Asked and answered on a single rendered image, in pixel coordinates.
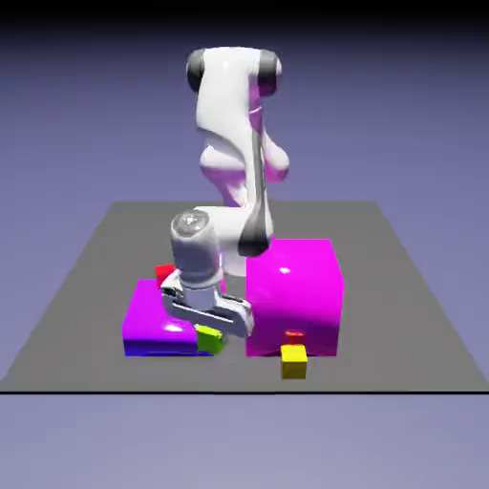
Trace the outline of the small green cube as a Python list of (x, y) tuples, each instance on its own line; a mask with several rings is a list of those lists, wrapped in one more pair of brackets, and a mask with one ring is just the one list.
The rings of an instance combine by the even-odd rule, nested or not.
[(195, 330), (199, 353), (215, 355), (221, 352), (226, 342), (222, 331), (204, 325), (196, 325)]

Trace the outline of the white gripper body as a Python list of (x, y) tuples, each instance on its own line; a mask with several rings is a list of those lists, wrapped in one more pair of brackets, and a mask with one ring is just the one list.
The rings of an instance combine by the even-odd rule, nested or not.
[(198, 310), (183, 301), (183, 293), (176, 288), (162, 290), (164, 309), (173, 317), (193, 325), (207, 326), (240, 338), (250, 336), (254, 328), (251, 305), (244, 299), (215, 293), (215, 305), (209, 310)]

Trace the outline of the large purple box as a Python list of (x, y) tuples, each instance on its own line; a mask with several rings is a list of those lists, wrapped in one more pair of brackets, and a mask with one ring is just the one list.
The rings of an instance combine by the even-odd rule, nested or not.
[(138, 280), (121, 325), (126, 356), (212, 356), (198, 349), (197, 333), (188, 321), (165, 310), (156, 279)]

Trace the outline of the small yellow cube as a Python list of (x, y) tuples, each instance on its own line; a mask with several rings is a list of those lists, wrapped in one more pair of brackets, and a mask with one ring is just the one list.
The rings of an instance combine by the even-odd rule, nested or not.
[(281, 373), (283, 379), (305, 379), (308, 370), (308, 354), (302, 344), (282, 345)]

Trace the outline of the large magenta box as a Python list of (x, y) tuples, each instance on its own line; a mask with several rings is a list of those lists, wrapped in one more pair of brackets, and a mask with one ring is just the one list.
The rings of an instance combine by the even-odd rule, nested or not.
[(289, 342), (310, 356), (337, 354), (344, 277), (331, 240), (273, 239), (246, 260), (245, 294), (254, 318), (248, 356), (276, 356)]

